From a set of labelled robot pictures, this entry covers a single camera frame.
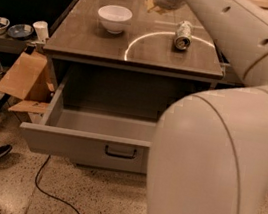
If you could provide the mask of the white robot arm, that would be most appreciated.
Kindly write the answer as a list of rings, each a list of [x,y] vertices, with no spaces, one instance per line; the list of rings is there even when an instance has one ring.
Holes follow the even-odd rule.
[[[243,83],[167,108],[148,156],[147,214],[258,214],[268,192],[268,12],[248,0],[187,4]]]

